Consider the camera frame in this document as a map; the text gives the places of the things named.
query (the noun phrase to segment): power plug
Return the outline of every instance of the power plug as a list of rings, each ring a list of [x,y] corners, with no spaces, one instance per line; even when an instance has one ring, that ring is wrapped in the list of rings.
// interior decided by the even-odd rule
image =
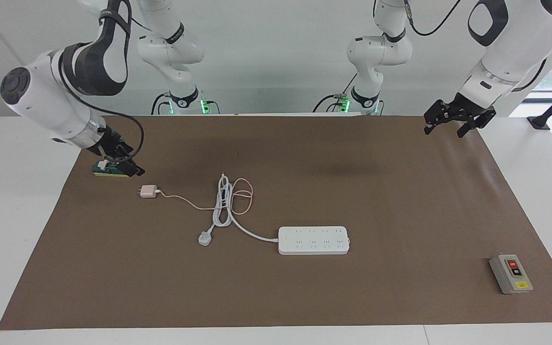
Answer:
[[[199,241],[199,244],[203,245],[204,247],[207,247],[212,241],[212,234],[210,234],[207,231],[203,231],[199,236],[198,241]]]
[[[142,199],[153,199],[157,197],[159,190],[156,185],[143,185],[140,189],[140,198]]]

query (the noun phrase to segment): power strip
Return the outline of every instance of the power strip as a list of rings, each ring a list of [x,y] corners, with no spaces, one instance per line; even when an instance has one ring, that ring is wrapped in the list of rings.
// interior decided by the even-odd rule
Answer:
[[[282,227],[278,251],[282,255],[344,255],[350,240],[345,227]]]

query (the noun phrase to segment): white robotic arm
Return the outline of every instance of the white robotic arm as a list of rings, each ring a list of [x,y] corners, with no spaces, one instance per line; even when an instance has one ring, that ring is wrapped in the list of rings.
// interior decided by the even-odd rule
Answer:
[[[470,26],[471,36],[487,52],[470,72],[451,103],[436,101],[425,113],[425,133],[453,120],[466,122],[459,130],[485,127],[495,116],[493,104],[521,83],[534,66],[552,52],[552,0],[529,0],[519,11],[509,11],[506,0],[480,0],[493,24],[480,35]]]
[[[134,149],[80,95],[110,96],[127,82],[127,49],[131,33],[129,0],[83,0],[99,11],[98,38],[41,54],[31,64],[4,77],[0,93],[19,115],[50,129],[53,140],[107,157],[123,173],[144,174]]]
[[[8,107],[19,115],[50,129],[53,140],[88,149],[106,157],[123,173],[144,174],[133,157],[138,150],[121,139],[98,109],[82,95],[112,96],[127,82],[127,51],[131,35],[130,0],[78,0],[88,11],[99,15],[98,38],[63,50],[41,54],[28,66],[15,68],[1,83],[0,93]],[[191,79],[186,64],[197,63],[204,51],[197,39],[178,19],[171,0],[139,0],[152,33],[140,38],[143,59],[168,80],[172,105],[179,114],[199,114],[207,105]],[[137,120],[127,115],[144,130]]]
[[[350,111],[370,114],[378,107],[383,74],[380,66],[407,63],[412,56],[412,42],[406,36],[406,9],[403,0],[379,0],[374,22],[381,36],[364,36],[348,45],[348,59],[357,68],[355,84],[347,95]]]
[[[140,0],[140,10],[152,33],[140,37],[138,51],[146,63],[166,78],[175,114],[205,114],[209,108],[202,91],[193,83],[193,75],[185,66],[202,61],[204,49],[178,19],[171,2]]]

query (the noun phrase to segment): green indicator light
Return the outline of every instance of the green indicator light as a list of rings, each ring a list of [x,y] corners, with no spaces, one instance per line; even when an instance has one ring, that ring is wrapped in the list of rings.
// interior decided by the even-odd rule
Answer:
[[[210,105],[208,105],[208,103],[206,103],[206,101],[201,100],[201,107],[202,107],[202,111],[204,112],[204,114],[208,114],[210,112]]]
[[[351,101],[344,99],[344,104],[342,105],[342,112],[348,112],[348,108],[351,105]]]
[[[173,115],[173,104],[171,100],[169,100],[169,113]]]

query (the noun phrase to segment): pink cable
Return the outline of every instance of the pink cable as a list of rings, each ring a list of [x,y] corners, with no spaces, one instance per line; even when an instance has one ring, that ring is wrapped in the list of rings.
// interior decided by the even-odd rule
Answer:
[[[238,190],[237,192],[234,192],[232,195],[231,195],[231,198],[243,198],[243,199],[250,199],[250,201],[248,202],[248,207],[246,208],[246,210],[244,210],[244,212],[241,212],[241,213],[238,213],[236,211],[233,210],[233,200],[231,202],[231,205],[232,205],[232,212],[237,215],[237,216],[241,216],[243,214],[246,214],[249,210],[250,210],[250,207],[253,205],[253,194],[254,194],[254,190],[253,190],[253,185],[250,184],[250,182],[247,180],[247,179],[237,179],[234,184],[233,184],[233,190],[236,190],[236,184],[239,182],[239,181],[244,181],[244,183],[248,184],[248,186],[250,187],[250,190]],[[208,208],[208,207],[199,207],[197,205],[195,205],[194,203],[192,203],[189,199],[183,197],[183,196],[180,196],[180,195],[166,195],[165,193],[163,193],[163,191],[159,191],[159,194],[161,194],[164,198],[178,198],[178,199],[181,199],[182,201],[186,201],[189,205],[193,206],[195,209],[197,210],[215,210],[215,209],[224,209],[225,207],[211,207],[211,208]]]

